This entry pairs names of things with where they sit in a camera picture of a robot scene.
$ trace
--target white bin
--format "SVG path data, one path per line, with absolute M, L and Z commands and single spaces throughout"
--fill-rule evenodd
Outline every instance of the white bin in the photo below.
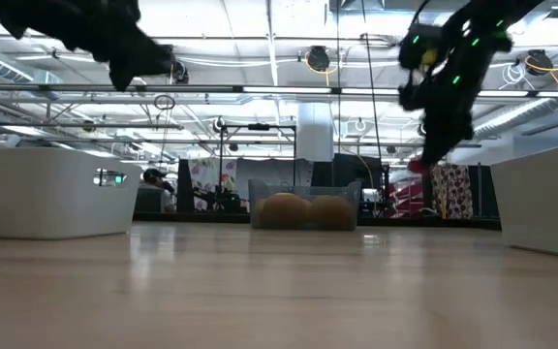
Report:
M 97 169 L 126 175 L 94 184 Z M 125 233 L 142 169 L 59 148 L 0 149 L 0 238 L 61 239 Z

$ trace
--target transparent container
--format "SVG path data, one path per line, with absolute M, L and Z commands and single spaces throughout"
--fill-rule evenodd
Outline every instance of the transparent container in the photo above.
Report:
M 361 183 L 346 187 L 266 185 L 249 180 L 251 227 L 281 230 L 353 231 Z

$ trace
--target patterned curtain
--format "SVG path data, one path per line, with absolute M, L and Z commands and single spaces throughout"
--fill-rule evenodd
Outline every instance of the patterned curtain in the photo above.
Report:
M 222 186 L 228 190 L 236 189 L 236 160 L 223 160 L 223 171 L 221 176 Z M 189 160 L 191 172 L 191 183 L 193 187 L 198 187 L 205 191 L 214 191 L 218 185 L 219 178 L 219 159 L 194 159 Z M 195 209 L 207 210 L 207 203 L 204 200 L 195 198 Z
M 468 166 L 437 165 L 431 170 L 432 206 L 443 218 L 473 218 L 473 195 Z

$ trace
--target wooden surface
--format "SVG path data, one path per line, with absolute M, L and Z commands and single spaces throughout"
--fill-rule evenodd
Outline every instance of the wooden surface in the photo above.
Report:
M 558 349 L 558 257 L 477 230 L 0 240 L 0 348 Z

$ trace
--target person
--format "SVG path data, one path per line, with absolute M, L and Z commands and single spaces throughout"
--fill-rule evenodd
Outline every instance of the person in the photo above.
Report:
M 157 169 L 147 169 L 143 172 L 143 182 L 139 184 L 139 189 L 160 189 L 163 191 L 161 203 L 165 212 L 175 212 L 175 205 L 171 201 L 172 192 L 168 188 L 172 187 L 167 183 L 164 178 L 167 174 L 160 172 Z

